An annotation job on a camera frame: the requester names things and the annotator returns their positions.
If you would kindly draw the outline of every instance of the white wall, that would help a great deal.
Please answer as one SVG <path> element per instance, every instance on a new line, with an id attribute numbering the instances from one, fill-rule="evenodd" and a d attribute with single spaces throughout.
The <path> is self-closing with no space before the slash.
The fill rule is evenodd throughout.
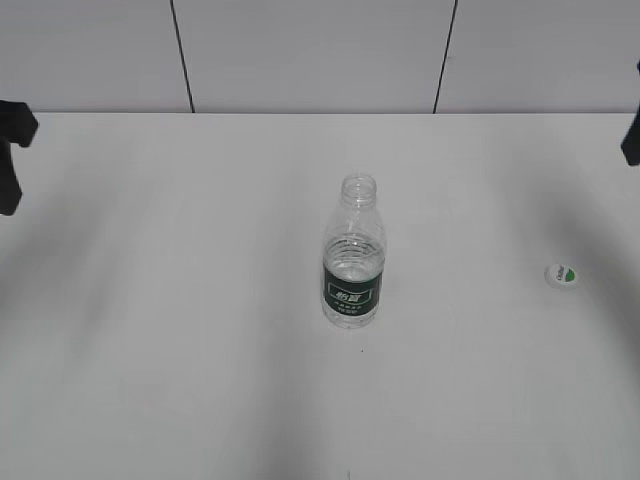
<path id="1" fill-rule="evenodd" d="M 1 0 L 0 99 L 37 110 L 188 111 L 168 2 Z"/>
<path id="2" fill-rule="evenodd" d="M 629 112 L 639 0 L 462 0 L 442 112 Z"/>
<path id="3" fill-rule="evenodd" d="M 197 111 L 433 109 L 450 0 L 180 0 Z"/>
<path id="4" fill-rule="evenodd" d="M 175 0 L 198 112 L 431 112 L 454 0 Z M 637 0 L 460 0 L 438 112 L 634 111 Z M 0 98 L 188 111 L 170 0 L 4 0 Z"/>

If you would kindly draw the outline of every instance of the water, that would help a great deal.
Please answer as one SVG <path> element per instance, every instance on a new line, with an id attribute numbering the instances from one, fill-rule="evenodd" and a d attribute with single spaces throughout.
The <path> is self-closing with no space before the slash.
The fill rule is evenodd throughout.
<path id="1" fill-rule="evenodd" d="M 324 249 L 324 265 L 333 275 L 347 282 L 366 282 L 376 278 L 384 267 L 384 248 L 370 236 L 350 233 L 331 238 Z M 343 315 L 331 308 L 322 296 L 327 318 L 343 328 L 367 325 L 375 316 L 378 305 L 360 316 Z"/>

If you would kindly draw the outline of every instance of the bottle mouth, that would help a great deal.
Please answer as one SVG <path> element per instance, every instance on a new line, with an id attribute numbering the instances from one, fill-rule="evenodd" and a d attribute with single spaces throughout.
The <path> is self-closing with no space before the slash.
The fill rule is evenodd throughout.
<path id="1" fill-rule="evenodd" d="M 342 182 L 342 200 L 355 207 L 370 207 L 376 204 L 378 187 L 371 175 L 354 173 Z"/>

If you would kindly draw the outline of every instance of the green label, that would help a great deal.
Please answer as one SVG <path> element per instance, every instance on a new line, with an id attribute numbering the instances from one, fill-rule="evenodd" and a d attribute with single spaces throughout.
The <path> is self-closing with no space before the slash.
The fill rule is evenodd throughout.
<path id="1" fill-rule="evenodd" d="M 349 282 L 324 267 L 324 299 L 336 312 L 350 317 L 369 313 L 378 305 L 382 272 L 366 282 Z"/>

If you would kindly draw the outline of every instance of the bottle neck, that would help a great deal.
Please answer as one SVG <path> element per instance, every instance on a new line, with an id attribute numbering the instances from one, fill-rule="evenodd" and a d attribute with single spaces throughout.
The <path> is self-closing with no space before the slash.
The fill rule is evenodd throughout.
<path id="1" fill-rule="evenodd" d="M 376 181 L 366 174 L 347 176 L 342 182 L 340 202 L 348 208 L 371 209 L 376 206 Z"/>

